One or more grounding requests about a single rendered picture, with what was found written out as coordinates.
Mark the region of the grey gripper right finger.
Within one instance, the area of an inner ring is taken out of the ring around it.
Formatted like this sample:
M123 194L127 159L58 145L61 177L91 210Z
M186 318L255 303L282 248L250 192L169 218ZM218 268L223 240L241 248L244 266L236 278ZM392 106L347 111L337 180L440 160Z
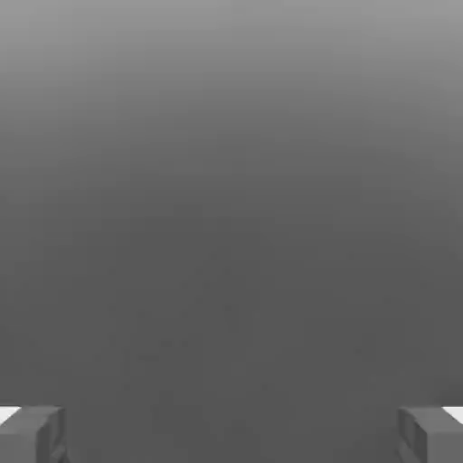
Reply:
M463 463L463 406L401 407L398 463Z

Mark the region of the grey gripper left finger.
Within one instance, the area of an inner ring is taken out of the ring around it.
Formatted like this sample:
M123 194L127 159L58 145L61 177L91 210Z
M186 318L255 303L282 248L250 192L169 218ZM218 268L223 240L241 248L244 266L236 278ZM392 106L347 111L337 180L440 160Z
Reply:
M66 410L0 406L0 463L68 463Z

